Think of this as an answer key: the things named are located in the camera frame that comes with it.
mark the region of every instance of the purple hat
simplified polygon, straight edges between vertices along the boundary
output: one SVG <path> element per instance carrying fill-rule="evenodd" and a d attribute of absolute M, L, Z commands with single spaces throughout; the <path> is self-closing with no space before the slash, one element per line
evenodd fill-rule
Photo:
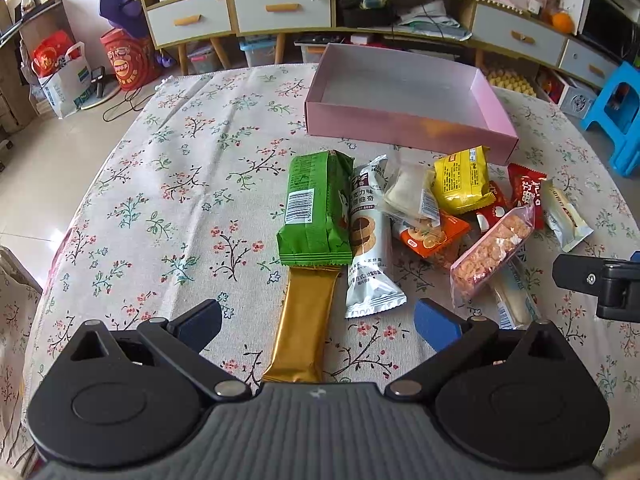
<path fill-rule="evenodd" d="M 134 38 L 146 38 L 149 27 L 146 24 L 139 0 L 100 0 L 100 15 L 116 28 L 123 28 Z"/>

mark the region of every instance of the blue plastic stool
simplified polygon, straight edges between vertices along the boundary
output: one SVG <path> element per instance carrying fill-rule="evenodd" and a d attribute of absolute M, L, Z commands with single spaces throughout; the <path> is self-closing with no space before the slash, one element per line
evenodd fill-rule
<path fill-rule="evenodd" d="M 620 108 L 606 109 L 609 99 L 615 94 L 620 83 L 626 83 L 634 91 L 629 91 Z M 622 176 L 629 176 L 640 164 L 640 72 L 624 62 L 609 78 L 593 106 L 580 126 L 587 130 L 591 123 L 598 123 L 613 140 L 613 155 L 609 159 L 611 167 Z"/>

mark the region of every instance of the tiled floor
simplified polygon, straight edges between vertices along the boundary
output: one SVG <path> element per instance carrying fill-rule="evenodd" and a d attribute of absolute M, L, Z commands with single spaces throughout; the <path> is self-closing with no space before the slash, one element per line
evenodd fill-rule
<path fill-rule="evenodd" d="M 146 86 L 140 98 L 152 94 L 157 84 Z M 82 197 L 138 115 L 130 111 L 109 123 L 102 120 L 123 95 L 64 120 L 37 118 L 12 137 L 11 150 L 0 150 L 6 166 L 0 173 L 0 244 L 41 285 Z"/>

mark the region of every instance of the microwave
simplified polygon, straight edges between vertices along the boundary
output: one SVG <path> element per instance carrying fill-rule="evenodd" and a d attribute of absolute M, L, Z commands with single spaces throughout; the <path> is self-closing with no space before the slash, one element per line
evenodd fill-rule
<path fill-rule="evenodd" d="M 640 27 L 613 0 L 560 0 L 575 23 L 574 33 L 617 61 L 633 63 L 640 50 Z"/>

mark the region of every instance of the orange decoration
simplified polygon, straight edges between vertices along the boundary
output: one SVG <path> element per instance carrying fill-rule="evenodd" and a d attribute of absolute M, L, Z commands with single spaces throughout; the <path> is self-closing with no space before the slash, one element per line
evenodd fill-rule
<path fill-rule="evenodd" d="M 555 30 L 562 32 L 563 34 L 574 33 L 574 20 L 572 20 L 571 16 L 564 11 L 556 12 L 551 17 L 551 24 L 554 26 Z"/>

